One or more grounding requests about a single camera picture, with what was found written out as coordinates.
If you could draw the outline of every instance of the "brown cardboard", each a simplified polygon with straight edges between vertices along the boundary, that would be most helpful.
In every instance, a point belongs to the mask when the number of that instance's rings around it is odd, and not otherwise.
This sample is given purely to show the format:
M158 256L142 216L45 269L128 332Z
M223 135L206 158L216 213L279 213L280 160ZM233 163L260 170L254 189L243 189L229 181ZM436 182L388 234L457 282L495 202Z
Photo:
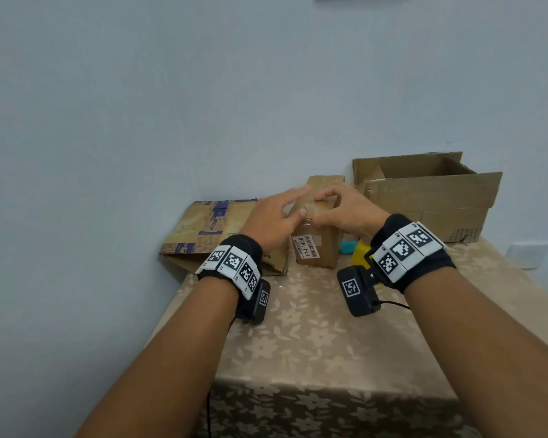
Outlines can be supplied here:
M476 173L460 163L462 154L355 159L355 185L373 203L422 222L445 242L477 241L502 173Z
M219 243L237 234L257 200L195 201L162 243L160 255L195 272ZM262 257L264 276L284 275L288 263L288 245Z
M314 215L321 212L333 209L339 206L339 197L329 197L326 200L314 201L314 196L321 190L328 189L337 181L344 182L345 177L342 175L327 175L327 176L312 176L308 178L307 184L311 186L311 190L307 195L297 200L291 212L302 209L307 209L307 214L300 225L292 233L293 249L296 254L296 262L300 265L318 266L318 267L336 267L339 257L339 244L343 233L334 227L326 226L321 229L314 229L311 225L311 219ZM319 258L301 258L300 252L297 249L296 243L305 243L305 236L311 236L314 243L314 249Z

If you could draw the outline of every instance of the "white switch plate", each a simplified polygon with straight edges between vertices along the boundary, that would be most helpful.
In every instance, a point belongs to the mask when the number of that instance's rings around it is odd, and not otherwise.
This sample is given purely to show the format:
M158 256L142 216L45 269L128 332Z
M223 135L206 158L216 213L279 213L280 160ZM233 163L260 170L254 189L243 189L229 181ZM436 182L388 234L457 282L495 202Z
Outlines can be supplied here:
M505 256L521 269L537 269L547 253L548 241L519 241L510 246Z

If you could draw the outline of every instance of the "tablecloth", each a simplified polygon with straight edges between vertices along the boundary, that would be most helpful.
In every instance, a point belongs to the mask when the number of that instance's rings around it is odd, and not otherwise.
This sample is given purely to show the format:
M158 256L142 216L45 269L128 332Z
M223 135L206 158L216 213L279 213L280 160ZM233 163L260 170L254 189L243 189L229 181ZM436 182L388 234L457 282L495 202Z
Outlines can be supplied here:
M548 343L548 293L487 241L449 246L460 272ZM341 256L338 268L350 264ZM266 278L263 324L235 321L211 390L213 438L472 437L410 311L384 305L354 318L336 269L297 265ZM191 292L189 274L156 333ZM405 302L378 286L381 300ZM205 412L195 434L206 436Z

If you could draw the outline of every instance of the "cardboard box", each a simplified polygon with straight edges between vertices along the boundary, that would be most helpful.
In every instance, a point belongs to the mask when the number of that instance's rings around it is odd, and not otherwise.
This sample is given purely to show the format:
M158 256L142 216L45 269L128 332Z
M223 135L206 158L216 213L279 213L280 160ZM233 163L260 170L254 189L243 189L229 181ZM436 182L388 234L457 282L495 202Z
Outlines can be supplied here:
M230 235L237 234L257 200L195 201L164 240L160 255L195 272L205 258ZM264 276L284 275L288 264L288 245L265 253Z
M296 262L300 265L318 267L336 267L337 265L343 233L330 226L315 230L311 225L314 215L339 206L339 197L330 197L322 201L313 199L319 191L328 189L337 181L345 181L345 177L342 175L309 177L307 184L311 185L311 190L292 207L292 211L303 207L307 209L307 215L292 233Z
M353 160L358 190L390 213L420 221L445 242L477 241L501 172L475 173L462 152Z

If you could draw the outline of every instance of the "person's left hand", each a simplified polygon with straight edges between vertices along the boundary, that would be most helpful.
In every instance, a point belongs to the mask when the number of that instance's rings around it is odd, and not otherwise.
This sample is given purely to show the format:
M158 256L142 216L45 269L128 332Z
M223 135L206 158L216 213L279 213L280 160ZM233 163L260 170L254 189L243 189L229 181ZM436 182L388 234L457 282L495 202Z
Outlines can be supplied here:
M287 217L284 208L309 190L310 186L305 185L261 198L240 233L254 238L262 246L264 253L282 246L307 214L306 209L300 209Z

